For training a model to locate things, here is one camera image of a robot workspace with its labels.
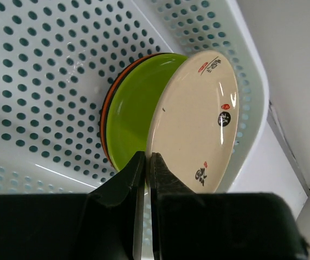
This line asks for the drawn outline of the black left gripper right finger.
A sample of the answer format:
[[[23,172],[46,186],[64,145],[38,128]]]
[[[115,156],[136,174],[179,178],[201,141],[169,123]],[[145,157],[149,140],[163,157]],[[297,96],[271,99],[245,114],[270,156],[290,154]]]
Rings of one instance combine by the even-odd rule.
[[[150,159],[155,259],[309,259],[291,209],[273,193],[194,193]]]

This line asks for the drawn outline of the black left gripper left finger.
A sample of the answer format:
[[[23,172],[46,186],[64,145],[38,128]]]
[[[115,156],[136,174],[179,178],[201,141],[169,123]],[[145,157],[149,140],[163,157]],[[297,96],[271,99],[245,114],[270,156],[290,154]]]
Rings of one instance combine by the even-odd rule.
[[[145,154],[90,193],[0,195],[0,259],[140,259]]]

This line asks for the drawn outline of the black plate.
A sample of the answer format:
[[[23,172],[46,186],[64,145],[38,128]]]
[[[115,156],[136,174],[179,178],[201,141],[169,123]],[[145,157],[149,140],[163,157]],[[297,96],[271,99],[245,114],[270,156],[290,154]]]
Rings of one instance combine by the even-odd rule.
[[[112,84],[110,85],[107,94],[104,98],[102,107],[101,107],[101,113],[100,113],[100,139],[101,139],[101,145],[106,147],[106,126],[105,126],[105,121],[107,119],[107,110],[108,110],[108,104],[110,99],[113,96],[114,90],[118,85],[120,85],[120,82],[138,65],[141,64],[142,62],[146,61],[147,59],[150,59],[154,56],[162,55],[162,54],[167,54],[167,53],[155,53],[155,54],[150,54],[144,57],[141,57],[134,62],[130,63],[126,68],[123,69],[123,71],[116,77],[115,80],[113,80]]]

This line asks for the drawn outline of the orange plate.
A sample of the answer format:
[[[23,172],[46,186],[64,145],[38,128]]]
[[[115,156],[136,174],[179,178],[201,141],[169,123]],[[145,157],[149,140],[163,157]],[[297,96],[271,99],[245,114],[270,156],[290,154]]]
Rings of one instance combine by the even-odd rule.
[[[156,54],[151,54],[151,55],[147,55],[145,57],[139,58],[136,61],[132,62],[131,64],[129,64],[121,73],[118,74],[118,76],[116,77],[116,79],[113,81],[113,83],[111,84],[106,97],[104,99],[103,105],[102,105],[102,109],[101,109],[101,114],[100,114],[100,139],[101,139],[101,144],[102,144],[102,149],[106,155],[107,160],[112,164],[112,161],[109,157],[109,153],[108,153],[108,148],[107,148],[107,140],[106,140],[106,122],[107,122],[107,117],[108,117],[108,111],[112,102],[112,99],[115,95],[115,92],[117,91],[119,85],[123,82],[123,80],[125,79],[125,77],[127,77],[130,72],[139,64],[143,63],[144,61],[154,57],[160,55],[160,53],[156,53]]]

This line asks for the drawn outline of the beige plate with symbols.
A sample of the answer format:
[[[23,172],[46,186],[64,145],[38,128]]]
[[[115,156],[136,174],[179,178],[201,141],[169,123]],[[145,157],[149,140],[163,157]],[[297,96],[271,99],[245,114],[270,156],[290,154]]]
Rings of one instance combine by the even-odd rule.
[[[154,110],[146,158],[158,153],[196,193],[217,190],[237,133],[239,97],[232,65],[214,50],[189,57],[171,76]]]

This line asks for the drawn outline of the green plate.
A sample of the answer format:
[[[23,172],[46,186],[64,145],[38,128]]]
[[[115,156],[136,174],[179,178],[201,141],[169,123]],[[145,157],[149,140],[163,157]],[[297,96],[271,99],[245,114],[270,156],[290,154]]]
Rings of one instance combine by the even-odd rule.
[[[187,60],[176,53],[154,56],[136,66],[119,85],[106,122],[106,140],[114,169],[121,171],[146,141],[157,102],[175,71]]]

